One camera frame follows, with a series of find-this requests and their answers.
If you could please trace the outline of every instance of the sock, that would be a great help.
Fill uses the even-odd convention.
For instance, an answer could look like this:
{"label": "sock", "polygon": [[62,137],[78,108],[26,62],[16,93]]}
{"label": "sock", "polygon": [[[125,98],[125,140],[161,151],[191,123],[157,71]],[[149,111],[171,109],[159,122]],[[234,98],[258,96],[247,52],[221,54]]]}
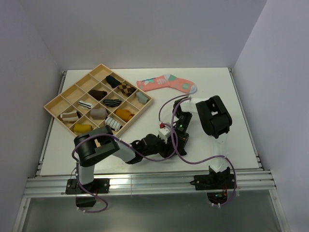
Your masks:
{"label": "sock", "polygon": [[139,100],[139,102],[142,104],[146,104],[147,101],[149,101],[149,99],[145,95],[143,95],[141,92],[137,92],[136,96],[137,96],[137,100]]}
{"label": "sock", "polygon": [[93,104],[89,103],[89,102],[85,102],[85,101],[79,101],[78,104],[86,110],[90,110],[93,106]]}
{"label": "sock", "polygon": [[115,131],[119,131],[121,128],[121,124],[111,117],[107,117],[107,119],[105,120],[105,124],[107,126],[110,126]]}
{"label": "sock", "polygon": [[80,117],[81,115],[76,110],[69,112],[69,113],[60,114],[60,118],[62,121],[70,122],[70,123],[76,122]]}
{"label": "sock", "polygon": [[127,109],[119,109],[115,114],[125,122],[128,122],[134,116],[134,114]]}
{"label": "sock", "polygon": [[106,77],[106,81],[107,81],[108,84],[111,85],[112,88],[116,88],[118,85],[121,84],[117,79],[115,79],[115,78],[112,77],[111,75],[108,75],[108,76]]}
{"label": "sock", "polygon": [[92,109],[90,111],[90,115],[94,120],[102,120],[105,119],[107,116],[107,111],[105,108],[100,109]]}
{"label": "sock", "polygon": [[190,94],[197,91],[197,86],[192,81],[178,78],[172,74],[165,74],[156,78],[137,81],[136,84],[143,91],[149,91],[165,87],[174,88],[181,92]]}
{"label": "sock", "polygon": [[92,89],[88,92],[94,99],[100,101],[102,100],[106,95],[107,92],[106,91],[100,91],[100,90],[95,90]]}
{"label": "sock", "polygon": [[121,104],[121,100],[119,99],[104,99],[103,103],[104,105],[108,106],[108,107],[116,107],[119,106]]}
{"label": "sock", "polygon": [[74,125],[74,131],[77,133],[86,133],[92,130],[92,126],[91,125],[83,125],[83,124],[79,124],[76,123]]}
{"label": "sock", "polygon": [[120,89],[120,91],[128,97],[130,97],[131,94],[134,93],[134,91],[136,90],[134,87],[126,85],[125,83],[119,85],[118,89]]}

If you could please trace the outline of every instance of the gray floor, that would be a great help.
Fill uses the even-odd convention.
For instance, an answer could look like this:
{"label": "gray floor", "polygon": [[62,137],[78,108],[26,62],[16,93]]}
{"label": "gray floor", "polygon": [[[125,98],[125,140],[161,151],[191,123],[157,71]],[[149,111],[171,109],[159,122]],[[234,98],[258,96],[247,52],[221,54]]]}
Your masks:
{"label": "gray floor", "polygon": [[206,194],[106,197],[98,214],[76,211],[75,198],[32,199],[24,232],[278,232],[268,191],[240,192],[221,209]]}

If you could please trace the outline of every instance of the tabletop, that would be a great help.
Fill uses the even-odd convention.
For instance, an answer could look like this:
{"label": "tabletop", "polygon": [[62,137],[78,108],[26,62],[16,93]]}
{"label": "tabletop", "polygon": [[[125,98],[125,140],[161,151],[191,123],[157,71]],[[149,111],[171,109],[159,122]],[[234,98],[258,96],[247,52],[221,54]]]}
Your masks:
{"label": "tabletop", "polygon": [[[69,70],[62,91],[69,88],[89,71]],[[219,95],[233,120],[227,139],[227,157],[236,169],[255,169],[259,167],[228,68],[115,69],[112,71],[134,84],[138,80],[150,79],[170,73],[196,84],[197,92],[192,94],[192,98],[209,98]],[[152,90],[147,93],[154,98],[154,103],[121,135],[121,139],[127,143],[140,140],[149,133],[157,135],[159,109],[169,99],[184,94],[171,88]],[[167,104],[162,110],[162,121],[171,121],[173,102]],[[187,133],[189,133],[190,137],[185,147],[187,152],[185,159],[199,161],[214,155],[212,153],[214,141],[202,129],[198,115],[193,115]],[[74,160],[71,157],[74,148],[73,139],[74,135],[58,121],[54,120],[44,154],[41,175],[71,174],[75,167]],[[159,154],[152,155],[151,158],[161,159]],[[128,165],[117,157],[109,156],[96,164],[95,173],[133,174],[198,171],[208,170],[208,165],[208,162],[197,165],[187,164],[177,156],[164,162],[150,162],[144,159],[140,163]]]}

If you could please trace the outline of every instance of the wooden organizer box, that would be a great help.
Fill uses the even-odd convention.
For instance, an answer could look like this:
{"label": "wooden organizer box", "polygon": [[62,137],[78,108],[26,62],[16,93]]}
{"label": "wooden organizer box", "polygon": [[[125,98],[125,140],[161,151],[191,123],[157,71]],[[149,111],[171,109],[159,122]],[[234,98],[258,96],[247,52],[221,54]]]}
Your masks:
{"label": "wooden organizer box", "polygon": [[[120,89],[118,89],[118,87],[112,88],[107,83],[106,77],[108,75],[111,75],[120,82],[125,82],[127,85],[136,88],[136,91],[127,97],[120,91]],[[97,101],[88,94],[92,89],[104,90],[107,92],[107,95],[102,100]],[[149,99],[146,104],[142,104],[138,101],[136,96],[137,92],[142,92],[143,95]],[[122,100],[122,103],[117,107],[111,108],[103,105],[104,99],[120,99]],[[153,98],[144,91],[112,72],[103,64],[100,64],[74,85],[47,103],[44,108],[75,136],[79,135],[79,133],[74,132],[75,123],[91,125],[93,130],[99,127],[104,127],[105,120],[94,120],[90,115],[90,110],[86,110],[78,105],[78,101],[80,100],[92,103],[92,109],[105,108],[108,112],[108,116],[112,117],[122,125],[122,128],[119,131],[113,131],[114,135],[117,137],[123,134],[154,101]],[[124,122],[115,114],[117,109],[128,109],[134,114],[134,116],[128,122]],[[75,123],[63,122],[60,120],[60,115],[62,113],[68,113],[74,110],[77,110],[81,115],[80,119]]]}

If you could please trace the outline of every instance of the pink sock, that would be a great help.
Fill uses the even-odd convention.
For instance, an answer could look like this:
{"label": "pink sock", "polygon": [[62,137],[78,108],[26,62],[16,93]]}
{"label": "pink sock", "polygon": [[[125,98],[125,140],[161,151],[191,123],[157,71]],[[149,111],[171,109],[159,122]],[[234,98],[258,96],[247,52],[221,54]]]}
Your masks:
{"label": "pink sock", "polygon": [[165,87],[178,89],[181,92],[190,94],[197,91],[197,86],[192,81],[178,78],[172,74],[165,74],[156,78],[137,81],[136,84],[143,91],[149,91]]}

